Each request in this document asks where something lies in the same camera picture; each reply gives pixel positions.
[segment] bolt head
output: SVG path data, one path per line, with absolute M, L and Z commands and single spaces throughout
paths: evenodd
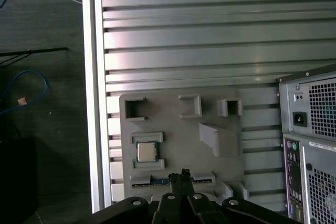
M 194 197 L 194 199 L 201 199 L 201 198 L 202 198 L 202 195 L 200 195 L 200 194 L 195 194 L 193 197 Z
M 135 200 L 135 201 L 132 202 L 132 204 L 135 205 L 135 206 L 138 206 L 138 205 L 141 205 L 141 201 Z
M 232 200 L 229 201 L 229 204 L 232 205 L 232 206 L 237 206 L 239 203 L 235 199 L 232 199 Z

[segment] ribbed metal panel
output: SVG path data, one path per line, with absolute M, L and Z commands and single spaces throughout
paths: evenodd
M 105 99 L 100 102 L 101 123 L 106 124 L 105 131 L 101 127 L 103 163 L 109 152 L 104 147 L 112 148 L 114 155 L 108 160 L 110 169 L 103 172 L 105 205 L 122 196 L 122 162 L 116 151 L 119 95 L 235 86 L 244 104 L 241 122 L 250 198 L 272 210 L 284 210 L 274 83 L 285 74 L 335 61 L 336 1 L 96 1 L 97 62 L 103 71 L 98 86 Z M 112 185 L 109 191 L 106 181 L 116 182 L 115 189 Z

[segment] black cable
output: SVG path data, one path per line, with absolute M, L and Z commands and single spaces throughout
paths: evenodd
M 20 61 L 20 60 L 23 60 L 24 58 L 27 58 L 27 57 L 30 56 L 30 55 L 32 55 L 32 54 L 27 54 L 27 55 L 23 56 L 23 57 L 20 58 L 20 59 L 17 59 L 17 60 L 15 60 L 15 61 L 13 61 L 13 62 L 7 64 L 7 65 L 4 65 L 4 66 L 1 67 L 0 69 L 6 68 L 6 67 L 8 67 L 9 65 L 14 64 L 14 63 L 16 63 L 16 62 L 18 62 L 18 61 Z
M 36 211 L 35 213 L 36 213 L 38 219 L 40 220 L 40 223 L 43 224 L 42 218 L 41 218 L 40 214 L 38 213 L 38 211 Z
M 8 59 L 8 60 L 1 61 L 1 62 L 0 62 L 0 65 L 1 65 L 2 63 L 8 62 L 8 61 L 10 61 L 10 60 L 13 60 L 13 59 L 15 59 L 15 58 L 17 58 L 17 57 L 19 57 L 19 56 L 21 56 L 21 55 L 16 55 L 16 56 L 14 56 L 14 57 L 11 57 L 11 58 Z
M 40 77 L 43 79 L 43 82 L 44 82 L 44 85 L 45 85 L 43 92 L 42 92 L 37 98 L 35 98 L 35 99 L 33 99 L 33 100 L 27 102 L 25 105 L 22 105 L 22 106 L 17 105 L 17 106 L 10 107 L 10 108 L 8 108 L 8 109 L 5 109 L 5 110 L 0 111 L 0 115 L 1 115 L 1 114 L 4 114 L 4 113 L 7 113 L 7 112 L 9 112 L 9 111 L 18 110 L 18 109 L 20 109 L 20 108 L 22 108 L 22 107 L 24 107 L 24 106 L 30 105 L 30 104 L 37 103 L 37 102 L 39 102 L 40 100 L 42 100 L 42 98 L 46 95 L 46 93 L 47 93 L 47 91 L 48 91 L 48 87 L 49 87 L 49 85 L 48 85 L 48 81 L 47 81 L 46 77 L 45 77 L 42 73 L 40 73 L 39 71 L 31 70 L 31 69 L 27 69 L 27 70 L 24 70 L 24 71 L 21 71 L 20 73 L 18 73 L 18 74 L 17 74 L 17 75 L 16 75 L 16 76 L 15 76 L 15 77 L 8 83 L 6 89 L 4 90 L 4 92 L 3 92 L 3 94 L 1 95 L 0 98 L 2 98 L 2 100 L 3 100 L 3 99 L 6 97 L 8 91 L 9 91 L 9 89 L 11 88 L 11 86 L 13 85 L 13 83 L 14 83 L 20 76 L 22 76 L 23 74 L 26 74 L 26 73 L 33 73 L 33 74 L 36 74 L 36 75 L 40 76 Z
M 14 123 L 12 123 L 12 125 L 13 125 L 13 127 L 14 127 L 14 129 L 16 131 L 17 137 L 20 139 L 21 138 L 21 132 L 20 132 L 19 128 L 16 127 L 16 125 Z
M 68 47 L 56 47 L 56 48 L 47 48 L 47 49 L 39 49 L 39 50 L 0 52 L 0 57 L 14 56 L 14 55 L 25 55 L 25 54 L 39 54 L 39 53 L 42 53 L 42 52 L 56 52 L 56 51 L 69 51 L 69 48 Z

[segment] computer case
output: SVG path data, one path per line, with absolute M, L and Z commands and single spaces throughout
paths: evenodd
M 336 223 L 336 65 L 278 82 L 288 215 Z

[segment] label sticker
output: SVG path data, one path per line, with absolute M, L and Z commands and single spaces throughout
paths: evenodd
M 309 142 L 309 145 L 312 146 L 312 147 L 324 149 L 324 150 L 327 150 L 327 151 L 336 152 L 336 147 L 334 147 L 334 146 L 319 144 L 319 143 L 315 143 L 315 142 Z

